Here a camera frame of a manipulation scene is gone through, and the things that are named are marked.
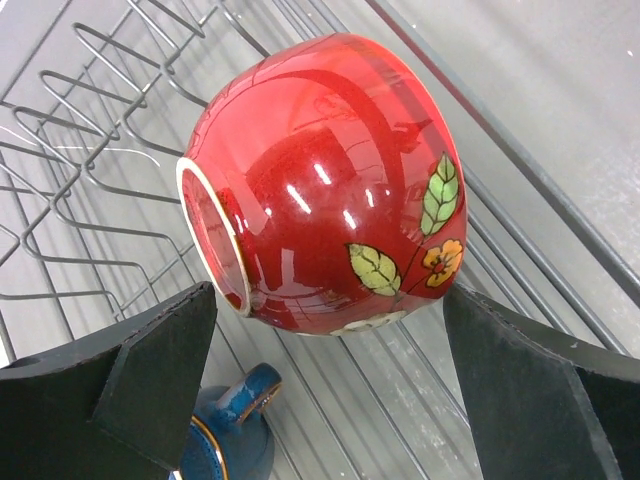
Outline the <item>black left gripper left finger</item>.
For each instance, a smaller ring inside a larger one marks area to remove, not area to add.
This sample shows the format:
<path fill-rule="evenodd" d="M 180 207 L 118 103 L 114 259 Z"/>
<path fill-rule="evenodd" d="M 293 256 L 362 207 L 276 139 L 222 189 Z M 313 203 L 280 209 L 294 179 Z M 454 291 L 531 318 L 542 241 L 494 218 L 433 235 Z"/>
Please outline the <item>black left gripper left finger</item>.
<path fill-rule="evenodd" d="M 4 479 L 166 479 L 217 315 L 209 282 L 1 370 Z"/>

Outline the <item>red floral bowl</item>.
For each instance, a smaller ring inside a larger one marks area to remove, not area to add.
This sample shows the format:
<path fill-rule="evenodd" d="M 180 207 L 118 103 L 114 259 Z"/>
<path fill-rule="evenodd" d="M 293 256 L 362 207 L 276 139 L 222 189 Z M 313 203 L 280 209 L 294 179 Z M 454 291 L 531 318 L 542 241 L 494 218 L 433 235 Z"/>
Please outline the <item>red floral bowl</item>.
<path fill-rule="evenodd" d="M 438 106 L 403 60 L 353 33 L 229 82 L 176 184 L 221 298 L 295 334 L 397 322 L 452 287 L 466 252 L 463 169 Z"/>

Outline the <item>blue ceramic mug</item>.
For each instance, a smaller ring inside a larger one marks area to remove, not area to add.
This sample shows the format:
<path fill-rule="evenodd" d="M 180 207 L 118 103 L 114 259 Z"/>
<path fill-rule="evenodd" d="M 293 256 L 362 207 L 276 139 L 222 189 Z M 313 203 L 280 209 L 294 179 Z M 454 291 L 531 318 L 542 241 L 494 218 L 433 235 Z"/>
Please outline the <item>blue ceramic mug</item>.
<path fill-rule="evenodd" d="M 274 435 L 264 409 L 282 385 L 279 372 L 260 363 L 231 386 L 200 390 L 179 467 L 171 479 L 267 479 Z"/>

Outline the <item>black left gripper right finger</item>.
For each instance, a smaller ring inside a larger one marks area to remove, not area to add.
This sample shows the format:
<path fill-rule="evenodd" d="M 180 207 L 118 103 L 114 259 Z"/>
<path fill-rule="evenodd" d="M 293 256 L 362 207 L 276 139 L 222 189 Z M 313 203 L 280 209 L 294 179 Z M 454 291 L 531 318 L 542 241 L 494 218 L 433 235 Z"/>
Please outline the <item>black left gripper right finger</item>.
<path fill-rule="evenodd" d="M 484 478 L 638 478 L 638 359 L 459 283 L 443 315 Z"/>

